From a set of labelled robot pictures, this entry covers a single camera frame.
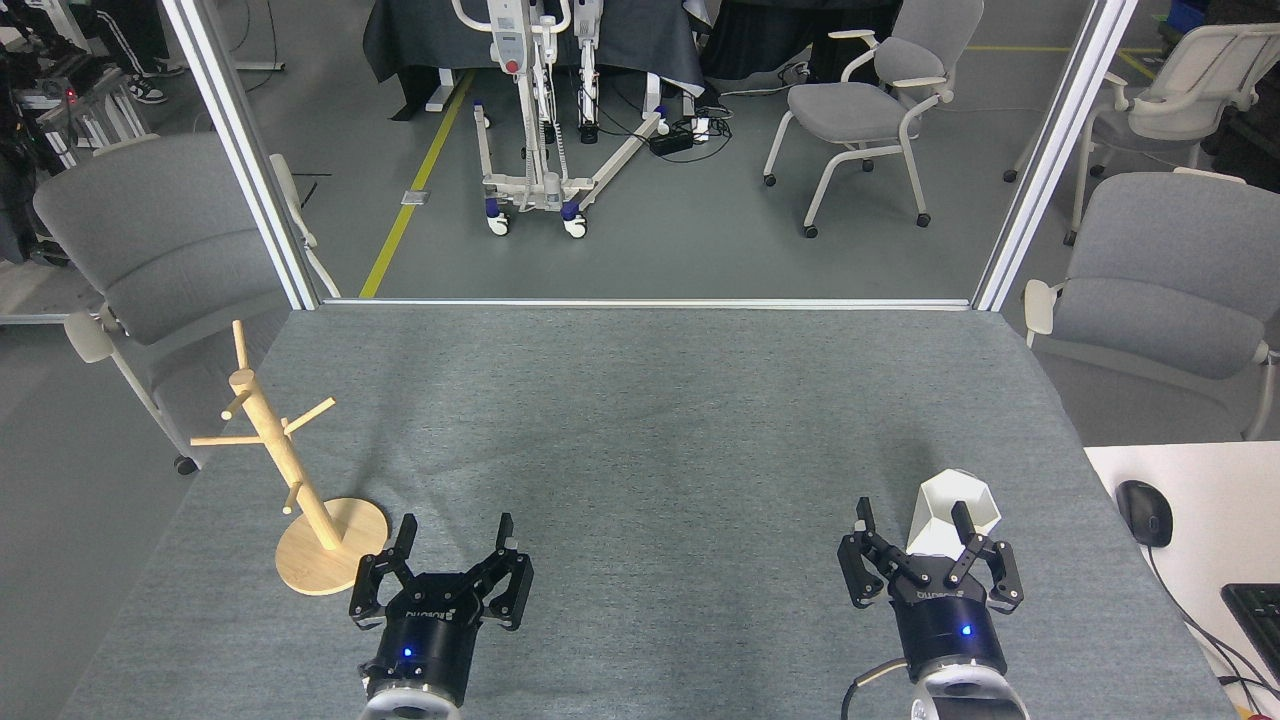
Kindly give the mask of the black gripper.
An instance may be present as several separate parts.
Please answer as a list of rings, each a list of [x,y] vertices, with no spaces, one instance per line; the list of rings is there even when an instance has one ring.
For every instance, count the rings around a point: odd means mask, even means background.
[[[950,589],[937,584],[922,589],[925,587],[922,566],[876,530],[869,497],[859,498],[856,514],[854,530],[838,544],[847,592],[855,609],[869,609],[886,579],[896,571],[906,577],[890,582],[890,603],[910,682],[918,683],[940,666],[970,662],[1006,674],[1007,664],[986,597],[1001,614],[1012,614],[1024,598],[1011,544],[978,532],[966,502],[955,502],[951,518],[963,551],[948,570]],[[992,578],[988,594],[969,577],[979,559],[987,562]]]
[[[408,557],[417,533],[413,514],[403,515],[396,542],[362,556],[349,601],[349,618],[372,629],[385,618],[380,644],[362,665],[369,707],[460,707],[483,623],[520,628],[532,584],[532,561],[518,550],[515,521],[500,515],[495,550],[468,574],[422,573],[413,578]],[[383,606],[381,579],[393,573],[403,585]]]

